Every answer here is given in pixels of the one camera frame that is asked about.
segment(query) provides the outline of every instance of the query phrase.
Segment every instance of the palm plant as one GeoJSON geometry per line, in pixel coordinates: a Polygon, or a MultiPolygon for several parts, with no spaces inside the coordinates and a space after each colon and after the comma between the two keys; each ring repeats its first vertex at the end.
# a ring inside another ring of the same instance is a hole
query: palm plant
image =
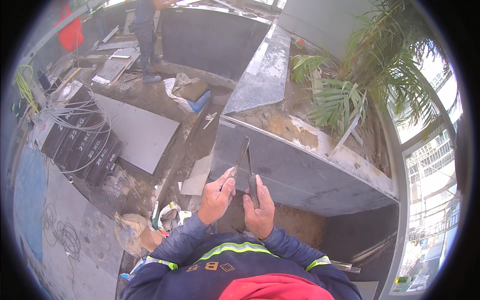
{"type": "Polygon", "coordinates": [[[351,118],[347,117],[350,108],[364,120],[365,98],[379,109],[390,101],[399,123],[416,125],[422,121],[426,127],[439,114],[448,118],[437,94],[419,71],[423,59],[435,55],[442,59],[446,76],[452,75],[436,36],[409,0],[377,0],[373,5],[374,10],[358,17],[363,24],[349,36],[345,54],[332,70],[333,80],[311,76],[312,70],[333,62],[328,52],[293,57],[293,81],[318,80],[330,86],[313,89],[316,103],[311,119],[317,126],[332,127],[342,135],[351,118]]]}

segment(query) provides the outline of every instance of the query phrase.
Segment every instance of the metal beam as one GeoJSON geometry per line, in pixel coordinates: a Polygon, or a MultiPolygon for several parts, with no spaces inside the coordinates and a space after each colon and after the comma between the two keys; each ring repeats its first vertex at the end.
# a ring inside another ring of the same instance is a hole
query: metal beam
{"type": "Polygon", "coordinates": [[[45,34],[43,36],[43,38],[41,38],[41,40],[38,41],[37,44],[35,44],[33,46],[33,48],[28,52],[28,54],[23,57],[21,60],[20,60],[20,64],[22,65],[28,65],[32,62],[33,58],[35,57],[35,55],[40,51],[40,49],[51,39],[53,38],[60,30],[62,30],[66,25],[70,24],[70,22],[72,22],[73,20],[75,20],[76,18],[78,18],[80,15],[82,15],[83,13],[86,13],[87,12],[87,6],[89,8],[94,8],[95,6],[99,5],[99,4],[103,4],[107,2],[106,0],[92,0],[90,2],[88,2],[86,5],[80,7],[79,9],[77,9],[76,11],[72,12],[68,17],[66,17],[65,19],[63,19],[60,23],[58,23],[57,26],[53,27],[52,29],[50,29],[50,31],[47,32],[47,34],[45,34]]]}

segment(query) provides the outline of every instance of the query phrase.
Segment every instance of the hand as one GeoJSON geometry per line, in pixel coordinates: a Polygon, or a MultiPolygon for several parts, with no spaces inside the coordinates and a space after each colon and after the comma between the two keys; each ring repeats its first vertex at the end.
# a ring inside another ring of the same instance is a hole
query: hand
{"type": "Polygon", "coordinates": [[[253,209],[253,202],[250,198],[250,189],[243,196],[243,209],[245,210],[245,225],[248,230],[261,240],[266,239],[273,230],[273,216],[275,205],[270,197],[268,188],[263,185],[259,175],[257,180],[257,197],[260,208],[253,209]]]}
{"type": "Polygon", "coordinates": [[[228,178],[233,169],[228,169],[219,179],[205,185],[202,204],[197,212],[204,224],[210,225],[220,219],[235,196],[235,179],[228,178]]]}

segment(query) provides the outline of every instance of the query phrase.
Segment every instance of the jeans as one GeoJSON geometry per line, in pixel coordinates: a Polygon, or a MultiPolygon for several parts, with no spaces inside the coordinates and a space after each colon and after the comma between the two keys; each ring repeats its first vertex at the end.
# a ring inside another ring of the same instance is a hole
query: jeans
{"type": "Polygon", "coordinates": [[[137,36],[138,45],[140,46],[140,65],[142,74],[148,74],[148,62],[150,56],[155,53],[155,44],[157,36],[154,32],[153,21],[136,24],[132,28],[133,33],[137,36]]]}

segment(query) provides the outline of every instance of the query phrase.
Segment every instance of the tool handle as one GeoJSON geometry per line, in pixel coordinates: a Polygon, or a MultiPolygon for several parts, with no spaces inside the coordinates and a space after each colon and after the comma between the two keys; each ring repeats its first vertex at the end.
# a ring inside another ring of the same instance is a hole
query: tool handle
{"type": "Polygon", "coordinates": [[[253,208],[260,208],[257,197],[257,179],[255,178],[255,174],[248,174],[248,186],[250,187],[250,198],[253,202],[253,208]]]}

